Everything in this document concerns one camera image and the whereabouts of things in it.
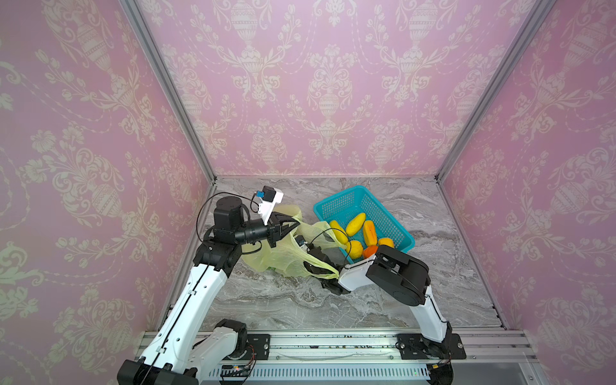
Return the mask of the yellow plastic bag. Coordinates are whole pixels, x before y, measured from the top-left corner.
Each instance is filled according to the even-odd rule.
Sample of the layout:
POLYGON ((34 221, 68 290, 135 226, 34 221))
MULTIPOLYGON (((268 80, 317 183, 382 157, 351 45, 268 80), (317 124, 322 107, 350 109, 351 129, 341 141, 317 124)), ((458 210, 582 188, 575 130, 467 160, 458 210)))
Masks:
POLYGON ((343 248, 343 244, 337 241, 331 231, 330 225, 325 221, 314 224, 303 221, 303 213, 297 205, 279 205, 275 210, 292 216, 300 222, 300 225, 291 234, 279 241, 275 248, 271 248, 266 241, 260 247, 244 245, 242 247, 242 261, 259 273, 273 270, 288 278, 338 279, 339 268, 335 267, 335 263, 311 254, 318 247, 322 251, 343 248), (295 241, 297 235, 305 237, 308 251, 304 252, 298 247, 295 241))

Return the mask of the yellow round fruit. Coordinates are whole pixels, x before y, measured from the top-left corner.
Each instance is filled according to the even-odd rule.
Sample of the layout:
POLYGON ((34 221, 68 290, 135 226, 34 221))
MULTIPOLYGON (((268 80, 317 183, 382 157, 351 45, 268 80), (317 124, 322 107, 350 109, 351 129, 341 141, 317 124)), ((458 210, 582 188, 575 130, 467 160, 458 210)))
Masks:
POLYGON ((356 240, 349 240, 345 244, 345 251, 352 261, 364 258, 364 246, 361 242, 356 240))

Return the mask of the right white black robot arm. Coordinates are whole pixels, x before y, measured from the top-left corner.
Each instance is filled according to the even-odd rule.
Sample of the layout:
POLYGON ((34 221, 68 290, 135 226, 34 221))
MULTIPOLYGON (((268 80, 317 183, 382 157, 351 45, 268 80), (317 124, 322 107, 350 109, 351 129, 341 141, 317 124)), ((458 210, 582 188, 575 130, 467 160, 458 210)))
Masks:
POLYGON ((305 266, 318 276, 322 288, 335 295, 347 295, 369 285, 379 287, 411 309, 428 355, 449 355, 452 326, 436 304, 428 265, 420 259, 388 245, 380 245, 363 261, 337 266, 337 278, 325 278, 320 268, 309 263, 305 266))

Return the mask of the yellow lemon fruit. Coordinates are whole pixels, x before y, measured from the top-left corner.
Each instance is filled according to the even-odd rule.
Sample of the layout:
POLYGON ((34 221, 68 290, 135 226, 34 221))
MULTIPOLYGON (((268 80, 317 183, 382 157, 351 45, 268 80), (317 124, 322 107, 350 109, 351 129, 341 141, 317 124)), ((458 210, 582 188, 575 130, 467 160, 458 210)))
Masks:
POLYGON ((394 241, 389 237, 382 237, 378 240, 378 246, 386 245, 390 248, 396 248, 394 241))

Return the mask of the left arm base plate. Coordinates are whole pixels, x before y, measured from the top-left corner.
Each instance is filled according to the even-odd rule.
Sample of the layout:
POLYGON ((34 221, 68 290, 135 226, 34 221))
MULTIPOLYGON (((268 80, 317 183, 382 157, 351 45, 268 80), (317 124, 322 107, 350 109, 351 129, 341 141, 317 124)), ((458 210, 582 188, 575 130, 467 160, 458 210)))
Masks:
POLYGON ((246 344, 239 350, 238 353, 233 353, 228 356, 228 360, 243 360, 250 361, 266 361, 270 357, 271 335, 248 333, 246 344))

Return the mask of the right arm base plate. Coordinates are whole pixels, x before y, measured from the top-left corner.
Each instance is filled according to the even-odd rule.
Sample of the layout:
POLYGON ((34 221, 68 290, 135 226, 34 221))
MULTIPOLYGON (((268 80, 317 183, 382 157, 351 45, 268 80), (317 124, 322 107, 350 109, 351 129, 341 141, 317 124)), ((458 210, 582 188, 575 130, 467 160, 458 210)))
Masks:
POLYGON ((467 359, 460 335, 451 332, 448 332, 440 343, 431 341, 421 334, 398 334, 395 347, 402 360, 467 359))

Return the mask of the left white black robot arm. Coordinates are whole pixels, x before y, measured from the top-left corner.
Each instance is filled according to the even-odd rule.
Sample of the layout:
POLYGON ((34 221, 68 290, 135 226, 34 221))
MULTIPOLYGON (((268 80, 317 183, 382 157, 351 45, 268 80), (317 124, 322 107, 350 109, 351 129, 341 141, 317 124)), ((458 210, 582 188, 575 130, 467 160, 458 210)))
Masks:
POLYGON ((196 338, 213 300, 244 255, 242 247, 259 242, 275 247, 298 227, 298 221, 274 210, 282 202, 281 190, 266 186, 256 196, 261 200, 257 218, 236 194, 226 193, 216 203, 213 226, 197 248, 178 304, 141 356, 122 364, 118 383, 202 384, 223 359, 244 355, 243 322, 224 319, 203 342, 196 338))

